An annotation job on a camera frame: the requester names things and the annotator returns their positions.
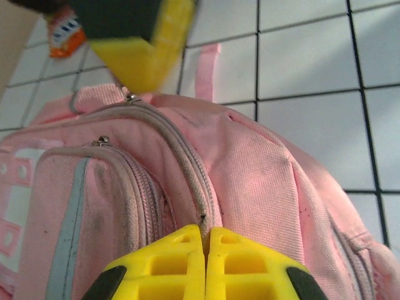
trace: white tile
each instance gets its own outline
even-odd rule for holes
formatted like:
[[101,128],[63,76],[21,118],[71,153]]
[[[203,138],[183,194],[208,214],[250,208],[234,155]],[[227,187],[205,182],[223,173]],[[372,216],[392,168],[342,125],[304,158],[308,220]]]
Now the white tile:
[[376,241],[383,243],[378,201],[373,194],[348,194],[365,227]]
[[83,69],[85,70],[103,66],[105,66],[104,62],[100,59],[100,57],[96,53],[94,53],[92,48],[89,47],[88,52],[86,54],[85,63],[83,65]]
[[260,98],[358,87],[347,17],[264,33],[260,40]]
[[256,105],[254,103],[244,103],[244,104],[233,104],[227,105],[227,108],[234,109],[235,111],[244,114],[246,117],[254,120],[255,112],[256,112]]
[[7,131],[0,131],[0,142],[2,139],[4,139],[6,136],[15,133],[14,130],[7,130]]
[[37,43],[46,42],[47,40],[48,40],[47,23],[42,17],[39,17],[39,19],[36,22],[36,25],[33,27],[31,36],[29,37],[29,40],[26,43],[26,45],[32,46]]
[[0,129],[21,126],[36,83],[6,89],[0,102]]
[[93,71],[82,72],[79,75],[76,89],[84,86],[95,86],[97,84],[113,83],[114,79],[107,68],[96,69]]
[[179,61],[172,68],[166,80],[159,88],[160,93],[176,94],[176,90],[178,89],[179,73],[181,72],[181,61],[182,59],[179,59]]
[[47,102],[72,94],[75,76],[69,75],[40,82],[24,125],[28,126]]
[[86,45],[82,45],[70,57],[51,58],[44,72],[44,77],[78,72],[85,52]]
[[260,5],[261,30],[347,12],[346,0],[261,0]]
[[367,91],[369,122],[383,189],[400,189],[400,87]]
[[353,18],[364,85],[400,83],[400,5]]
[[[201,48],[186,50],[181,95],[194,97],[194,82]],[[214,102],[254,100],[256,37],[221,43],[214,70]]]
[[255,33],[256,16],[256,0],[202,0],[188,44]]
[[351,10],[370,8],[372,6],[394,3],[396,0],[350,0]]
[[397,259],[400,260],[400,196],[385,195],[382,198],[386,216],[386,226],[389,235],[389,243]]
[[258,121],[320,161],[344,189],[374,188],[358,92],[259,103]]
[[18,66],[9,84],[39,79],[48,56],[49,46],[47,44],[26,49],[18,62]]

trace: reflective strip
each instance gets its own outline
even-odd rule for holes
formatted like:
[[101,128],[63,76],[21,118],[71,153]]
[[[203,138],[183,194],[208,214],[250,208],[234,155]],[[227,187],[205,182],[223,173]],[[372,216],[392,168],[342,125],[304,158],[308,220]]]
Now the reflective strip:
[[48,300],[71,298],[83,216],[85,172],[89,160],[90,158],[82,159],[75,170],[71,196],[62,220],[47,282]]

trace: orange packaging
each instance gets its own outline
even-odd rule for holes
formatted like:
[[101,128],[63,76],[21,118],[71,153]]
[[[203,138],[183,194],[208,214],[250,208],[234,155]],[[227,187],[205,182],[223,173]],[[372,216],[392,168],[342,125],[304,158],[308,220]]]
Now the orange packaging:
[[70,56],[86,40],[78,17],[69,6],[46,19],[51,58]]

